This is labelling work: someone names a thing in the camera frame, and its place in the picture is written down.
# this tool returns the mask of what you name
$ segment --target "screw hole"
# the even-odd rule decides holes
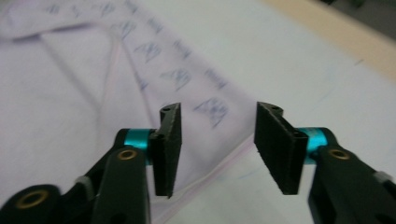
[[[329,151],[330,155],[340,160],[349,160],[349,155],[339,149],[332,149]]]
[[[111,217],[110,224],[122,224],[126,221],[126,215],[123,213],[118,213]]]
[[[48,196],[49,193],[46,190],[35,190],[33,192],[23,195],[23,197],[21,197],[17,201],[16,206],[19,209],[31,208],[44,202]]]
[[[133,159],[136,155],[137,155],[136,151],[127,149],[120,152],[118,156],[120,160],[127,161]]]

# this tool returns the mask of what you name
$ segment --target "table surface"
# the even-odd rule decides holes
[[[375,168],[396,174],[391,161],[372,157],[370,149],[364,147],[373,140],[364,140],[366,135],[362,133],[352,137],[354,130],[378,123],[378,119],[359,122],[364,114],[370,116],[370,109],[359,106],[363,113],[360,117],[337,115],[337,110],[351,102],[343,99],[339,86],[332,89],[324,84],[333,82],[331,78],[327,82],[316,80],[323,71],[337,73],[335,82],[340,81],[338,85],[349,89],[352,86],[348,85],[352,84],[345,84],[348,80],[343,76],[361,74],[362,80],[367,81],[363,78],[367,73],[368,77],[375,76],[395,89],[396,44],[392,40],[319,1],[149,0],[147,3],[252,97],[283,107],[286,118],[297,127],[330,126],[343,146],[357,152]],[[381,91],[375,83],[358,84],[367,91],[371,88],[373,92]],[[318,99],[311,97],[310,92],[315,95],[323,89],[329,91],[331,99],[323,98],[318,105]],[[310,113],[307,108],[314,105],[323,108]],[[387,132],[394,131],[385,121],[378,125]],[[391,138],[391,134],[386,133],[386,138]],[[253,148],[168,223],[312,223],[307,195],[314,170],[315,166],[305,166],[299,195],[283,196]]]

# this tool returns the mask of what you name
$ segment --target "blue printed design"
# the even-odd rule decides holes
[[[228,113],[228,106],[219,98],[213,97],[194,108],[194,111],[210,117],[212,128],[216,128]]]
[[[72,12],[73,12],[75,18],[77,18],[77,17],[79,17],[79,15],[81,15],[80,10],[79,10],[76,6],[72,6],[72,7],[71,7],[71,10],[72,10]]]
[[[111,25],[111,29],[124,39],[132,30],[136,28],[136,24],[132,21],[122,21]]]
[[[207,76],[218,87],[219,90],[227,85],[227,81],[225,81],[222,77],[218,76],[218,74],[216,74],[211,69],[208,69],[205,72],[205,76]]]
[[[176,91],[179,91],[191,80],[190,73],[184,69],[177,69],[172,72],[163,73],[161,74],[161,78],[174,80],[176,82]]]
[[[161,53],[160,47],[155,43],[147,43],[139,46],[134,52],[140,52],[145,54],[146,63],[157,57]]]
[[[102,6],[101,9],[102,9],[102,17],[104,17],[110,14],[111,12],[113,12],[115,7],[112,3],[107,3],[104,6]]]
[[[48,12],[49,14],[57,15],[60,9],[61,8],[58,5],[52,5],[46,8],[46,12]]]
[[[132,14],[135,14],[136,11],[137,11],[137,9],[138,9],[138,6],[137,6],[136,4],[130,2],[129,0],[126,0],[126,1],[125,1],[125,6],[129,9],[129,11],[130,11]]]
[[[186,46],[183,46],[181,44],[181,40],[177,40],[175,41],[175,43],[173,44],[173,47],[181,53],[183,59],[186,59],[187,57],[190,56],[191,54],[191,50],[189,48],[187,48]]]
[[[143,91],[149,84],[145,79],[142,79],[140,76],[136,76],[136,79],[137,79],[137,82],[139,83],[141,91]]]
[[[163,29],[163,26],[154,18],[148,20],[148,25],[155,31],[155,34],[158,34]]]

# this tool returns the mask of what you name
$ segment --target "white tabletop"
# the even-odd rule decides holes
[[[295,127],[325,126],[375,169],[396,176],[395,44],[313,1],[159,1],[148,6],[257,101]],[[168,223],[312,223],[315,166],[284,196],[256,149]]]

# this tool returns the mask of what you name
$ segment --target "fabric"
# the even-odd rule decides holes
[[[0,20],[0,203],[35,184],[66,192],[121,128],[158,128],[181,102],[174,197],[163,223],[244,149],[256,103],[135,0],[14,1]]]

